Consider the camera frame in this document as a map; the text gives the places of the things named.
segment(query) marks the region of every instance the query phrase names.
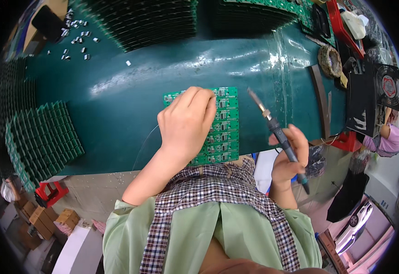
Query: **pink shirt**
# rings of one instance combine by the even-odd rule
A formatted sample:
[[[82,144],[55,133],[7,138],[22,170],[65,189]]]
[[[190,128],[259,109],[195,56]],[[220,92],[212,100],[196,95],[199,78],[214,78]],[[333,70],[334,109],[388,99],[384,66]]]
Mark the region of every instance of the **pink shirt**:
[[[390,135],[388,139],[378,135],[374,138],[365,136],[363,145],[380,156],[392,157],[399,153],[399,128],[389,124]]]

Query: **cooling fan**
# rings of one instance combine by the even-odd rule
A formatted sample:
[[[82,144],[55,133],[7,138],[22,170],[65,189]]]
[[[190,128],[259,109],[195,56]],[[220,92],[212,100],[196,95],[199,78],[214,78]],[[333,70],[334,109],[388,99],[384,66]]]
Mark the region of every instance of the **cooling fan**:
[[[399,111],[399,68],[376,63],[374,80],[378,104]]]

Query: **stack of circuit boards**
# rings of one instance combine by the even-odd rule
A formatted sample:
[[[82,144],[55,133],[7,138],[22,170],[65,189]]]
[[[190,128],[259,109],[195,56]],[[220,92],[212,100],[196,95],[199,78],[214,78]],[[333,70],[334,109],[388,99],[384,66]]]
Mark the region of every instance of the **stack of circuit boards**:
[[[124,51],[195,36],[197,0],[76,0]]]
[[[0,65],[0,141],[3,143],[6,121],[21,110],[35,107],[36,82],[25,78],[26,58]]]
[[[5,143],[27,192],[84,154],[65,103],[20,111],[6,124]]]
[[[216,95],[216,116],[206,141],[189,165],[197,166],[239,159],[239,104],[235,87],[211,88]],[[163,94],[167,107],[184,91]]]
[[[214,30],[271,32],[297,22],[299,4],[286,0],[208,0]]]
[[[312,6],[314,3],[310,0],[301,0],[302,5],[298,7],[297,12],[299,14],[299,21],[301,23],[301,29],[303,32],[313,35],[315,33],[315,27],[312,22]],[[332,24],[328,16],[328,22],[330,27],[330,38],[319,37],[322,40],[328,42],[331,46],[335,47],[335,36],[332,30]]]

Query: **red tray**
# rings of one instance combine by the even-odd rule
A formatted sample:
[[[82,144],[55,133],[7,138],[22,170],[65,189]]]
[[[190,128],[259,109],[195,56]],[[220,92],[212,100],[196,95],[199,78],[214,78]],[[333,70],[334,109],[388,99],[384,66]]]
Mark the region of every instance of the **red tray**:
[[[362,45],[362,41],[359,40],[360,47],[356,45],[355,41],[353,41],[352,37],[345,30],[344,25],[342,24],[341,15],[339,13],[338,5],[336,0],[330,0],[326,2],[329,11],[330,21],[332,23],[332,30],[335,35],[347,46],[351,47],[354,52],[356,52],[359,58],[364,59],[364,46]]]

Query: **roll of tape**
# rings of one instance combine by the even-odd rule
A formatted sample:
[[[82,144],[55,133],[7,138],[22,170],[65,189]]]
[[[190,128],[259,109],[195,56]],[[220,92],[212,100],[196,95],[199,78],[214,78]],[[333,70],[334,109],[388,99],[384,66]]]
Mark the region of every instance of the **roll of tape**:
[[[328,77],[340,77],[342,73],[341,58],[333,47],[326,45],[318,51],[318,63]]]

